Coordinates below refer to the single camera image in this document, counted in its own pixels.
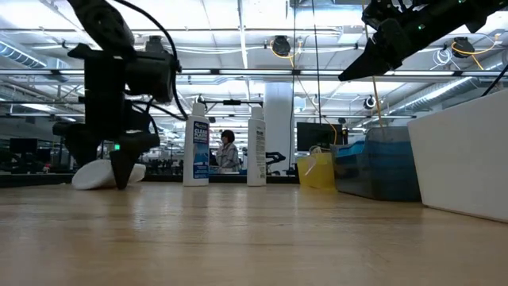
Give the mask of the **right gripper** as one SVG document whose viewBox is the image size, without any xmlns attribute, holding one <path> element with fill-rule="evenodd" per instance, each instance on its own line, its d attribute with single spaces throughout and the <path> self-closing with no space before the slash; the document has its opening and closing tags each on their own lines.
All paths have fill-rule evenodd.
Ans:
<svg viewBox="0 0 508 286">
<path fill-rule="evenodd" d="M 408 32 L 413 28 L 410 17 L 388 18 L 382 21 L 375 33 L 375 42 L 369 39 L 364 52 L 339 76 L 340 81 L 383 75 L 402 65 L 412 49 Z"/>
</svg>

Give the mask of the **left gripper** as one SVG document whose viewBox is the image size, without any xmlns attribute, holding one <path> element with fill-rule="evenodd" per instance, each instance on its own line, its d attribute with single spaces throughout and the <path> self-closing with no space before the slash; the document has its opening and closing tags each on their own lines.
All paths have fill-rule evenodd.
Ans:
<svg viewBox="0 0 508 286">
<path fill-rule="evenodd" d="M 53 134 L 63 138 L 70 155 L 83 166 L 97 159 L 101 140 L 96 134 L 125 130 L 125 64 L 122 58 L 86 44 L 78 44 L 68 55 L 84 61 L 85 124 L 57 122 Z M 110 154 L 110 160 L 117 188 L 125 189 L 139 156 L 159 146 L 160 138 L 152 133 L 126 133 L 118 143 L 120 149 Z"/>
</svg>

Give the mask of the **white bottle with blue label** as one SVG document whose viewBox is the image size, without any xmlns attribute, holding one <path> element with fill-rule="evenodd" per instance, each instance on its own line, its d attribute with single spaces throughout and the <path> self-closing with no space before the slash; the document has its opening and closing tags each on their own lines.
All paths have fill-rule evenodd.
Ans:
<svg viewBox="0 0 508 286">
<path fill-rule="evenodd" d="M 200 187 L 209 184 L 210 121 L 205 117 L 205 105 L 196 102 L 186 121 L 183 185 Z"/>
<path fill-rule="evenodd" d="M 116 187 L 126 189 L 145 177 L 146 166 L 119 160 L 99 159 L 82 166 L 72 177 L 71 185 L 76 190 L 94 190 Z"/>
<path fill-rule="evenodd" d="M 266 185 L 266 123 L 261 106 L 254 106 L 248 120 L 247 185 Z"/>
</svg>

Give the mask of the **small black monitor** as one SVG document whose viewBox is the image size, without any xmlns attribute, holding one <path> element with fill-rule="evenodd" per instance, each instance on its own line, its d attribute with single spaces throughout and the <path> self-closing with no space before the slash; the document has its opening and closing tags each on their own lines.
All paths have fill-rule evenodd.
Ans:
<svg viewBox="0 0 508 286">
<path fill-rule="evenodd" d="M 36 153 L 38 140 L 36 138 L 10 138 L 9 150 L 12 153 Z"/>
</svg>

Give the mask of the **yellow translucent plastic bin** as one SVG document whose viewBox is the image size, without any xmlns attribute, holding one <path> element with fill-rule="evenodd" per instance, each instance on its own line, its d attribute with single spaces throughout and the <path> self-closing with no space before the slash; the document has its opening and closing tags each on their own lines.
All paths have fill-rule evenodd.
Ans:
<svg viewBox="0 0 508 286">
<path fill-rule="evenodd" d="M 304 187 L 331 190 L 335 178 L 331 153 L 313 153 L 297 159 L 299 183 Z"/>
</svg>

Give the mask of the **person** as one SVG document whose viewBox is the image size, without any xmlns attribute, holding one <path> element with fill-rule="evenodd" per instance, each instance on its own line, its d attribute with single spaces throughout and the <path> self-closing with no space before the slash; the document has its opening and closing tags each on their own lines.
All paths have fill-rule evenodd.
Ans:
<svg viewBox="0 0 508 286">
<path fill-rule="evenodd" d="M 226 129 L 221 133 L 222 145 L 216 154 L 218 171 L 220 173 L 238 172 L 240 170 L 238 149 L 234 145 L 234 141 L 235 135 L 232 130 Z"/>
</svg>

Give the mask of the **grey translucent plastic bin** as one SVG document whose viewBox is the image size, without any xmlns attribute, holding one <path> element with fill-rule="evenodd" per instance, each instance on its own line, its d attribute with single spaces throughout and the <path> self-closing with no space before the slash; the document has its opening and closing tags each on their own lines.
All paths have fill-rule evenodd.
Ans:
<svg viewBox="0 0 508 286">
<path fill-rule="evenodd" d="M 409 130 L 403 126 L 372 128 L 367 131 L 365 138 L 364 151 L 362 153 L 382 153 L 382 154 L 406 154 L 413 155 Z M 333 155 L 333 169 L 336 189 L 350 195 L 356 195 L 368 199 L 393 202 L 420 202 L 421 192 L 419 184 L 366 184 L 349 182 L 342 179 L 342 176 L 349 169 L 382 169 L 382 168 L 357 168 L 351 165 L 337 165 L 334 151 L 339 145 L 334 145 L 331 149 Z"/>
</svg>

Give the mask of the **white plastic bin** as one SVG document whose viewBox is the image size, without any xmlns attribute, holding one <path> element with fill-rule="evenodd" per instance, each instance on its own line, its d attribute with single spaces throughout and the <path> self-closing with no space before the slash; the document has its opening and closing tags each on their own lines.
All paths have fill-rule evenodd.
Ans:
<svg viewBox="0 0 508 286">
<path fill-rule="evenodd" d="M 427 207 L 508 222 L 508 89 L 414 119 L 408 130 Z"/>
</svg>

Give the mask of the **black aluminium rig frame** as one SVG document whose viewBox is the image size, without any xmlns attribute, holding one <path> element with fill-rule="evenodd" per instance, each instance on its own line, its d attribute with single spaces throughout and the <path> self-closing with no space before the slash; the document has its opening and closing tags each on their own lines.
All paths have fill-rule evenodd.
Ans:
<svg viewBox="0 0 508 286">
<path fill-rule="evenodd" d="M 0 188 L 7 187 L 30 187 L 39 185 L 69 184 L 72 174 L 15 174 L 0 175 Z M 155 175 L 147 174 L 144 182 L 169 182 L 182 183 L 183 177 L 176 175 Z M 211 176 L 209 181 L 212 184 L 242 184 L 247 182 L 246 176 L 241 175 L 216 175 Z M 269 176 L 268 184 L 299 184 L 299 179 L 294 176 Z"/>
</svg>

